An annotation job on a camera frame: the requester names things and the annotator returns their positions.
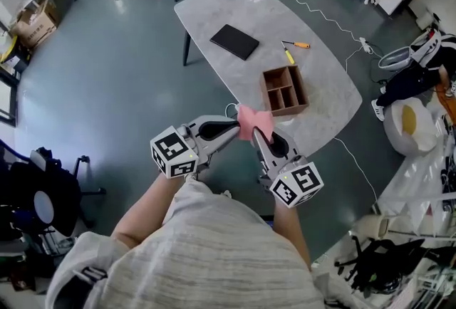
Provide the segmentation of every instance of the pink object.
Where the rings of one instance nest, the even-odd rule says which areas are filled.
[[[274,130],[274,118],[271,112],[257,112],[246,105],[239,106],[237,121],[241,126],[239,139],[251,141],[254,127],[258,127],[270,141]]]

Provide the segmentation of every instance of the cardboard box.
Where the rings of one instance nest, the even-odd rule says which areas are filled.
[[[45,0],[36,12],[24,10],[14,24],[11,32],[29,48],[37,47],[48,38],[58,25],[56,7],[50,0]]]
[[[264,104],[274,117],[298,114],[309,105],[298,66],[264,71],[260,84]]]

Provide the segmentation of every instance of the wooden box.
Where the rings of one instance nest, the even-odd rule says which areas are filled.
[[[298,66],[264,71],[260,83],[264,104],[274,117],[298,114],[309,105]]]

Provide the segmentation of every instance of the floor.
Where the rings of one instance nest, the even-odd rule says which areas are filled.
[[[293,0],[281,0],[326,43],[341,64],[356,49],[346,33]],[[360,0],[307,0],[342,27],[384,52],[409,44],[418,34],[413,18],[389,18]],[[194,46],[182,67],[184,29],[173,0],[78,0],[61,25],[35,53],[19,86],[16,148],[22,153],[51,148],[63,166],[90,156],[80,171],[84,189],[106,188],[104,198],[84,198],[97,232],[109,234],[118,219],[157,176],[149,141],[170,125],[203,114],[223,114],[234,102]],[[338,135],[356,156],[379,195],[402,162],[375,118],[370,100],[378,85],[370,78],[371,57],[357,53],[348,73],[363,96],[355,117]],[[375,79],[385,78],[374,67]],[[311,155],[325,187],[300,206],[312,258],[319,257],[364,215],[374,202],[371,188],[343,145],[331,141]],[[246,142],[234,142],[214,156],[204,180],[260,214],[270,214],[272,198],[256,184],[258,162]]]

